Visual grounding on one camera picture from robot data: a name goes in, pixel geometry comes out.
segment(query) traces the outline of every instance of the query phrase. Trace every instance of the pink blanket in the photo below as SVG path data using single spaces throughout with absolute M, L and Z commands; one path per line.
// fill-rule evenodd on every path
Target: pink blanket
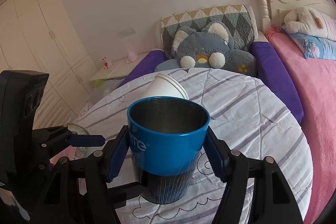
M 303 106 L 301 127 L 314 166 L 310 205 L 304 220 L 311 224 L 336 188 L 336 61 L 306 60 L 287 34 L 272 29 L 266 38 L 285 65 Z

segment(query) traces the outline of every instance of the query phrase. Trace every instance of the white paper cup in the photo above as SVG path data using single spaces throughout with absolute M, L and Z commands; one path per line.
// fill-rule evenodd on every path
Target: white paper cup
M 169 75 L 158 73 L 141 98 L 169 96 L 189 100 L 184 88 Z

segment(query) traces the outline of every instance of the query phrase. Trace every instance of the white wardrobe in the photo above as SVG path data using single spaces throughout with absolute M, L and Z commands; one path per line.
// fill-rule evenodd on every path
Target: white wardrobe
M 75 119 L 98 71 L 61 0 L 7 0 L 0 5 L 0 71 L 49 73 L 34 128 Z

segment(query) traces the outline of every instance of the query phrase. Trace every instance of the blue pillowcase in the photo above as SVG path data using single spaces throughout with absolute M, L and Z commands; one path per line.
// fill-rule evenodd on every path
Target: blue pillowcase
M 286 29 L 286 25 L 282 26 L 287 34 L 299 46 L 306 59 L 312 57 L 316 59 L 336 60 L 336 42 L 313 36 L 307 36 L 300 33 L 290 34 Z

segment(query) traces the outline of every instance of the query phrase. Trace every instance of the white duvet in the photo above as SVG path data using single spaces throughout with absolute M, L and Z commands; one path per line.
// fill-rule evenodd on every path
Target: white duvet
M 301 128 L 286 106 L 259 79 L 220 69 L 192 68 L 165 71 L 187 91 L 190 100 L 204 106 L 210 127 L 231 149 L 245 156 L 275 158 L 286 177 L 304 218 L 310 201 L 313 166 L 310 148 Z M 84 110 L 78 123 L 91 134 L 115 138 L 127 125 L 127 107 L 140 98 L 155 73 L 135 79 Z M 120 175 L 109 187 L 133 182 L 132 160 L 126 156 Z M 121 223 L 211 223 L 225 183 L 214 176 L 204 149 L 186 195 L 168 205 L 156 205 L 142 197 L 117 209 Z M 240 223 L 247 223 L 253 194 L 249 179 Z

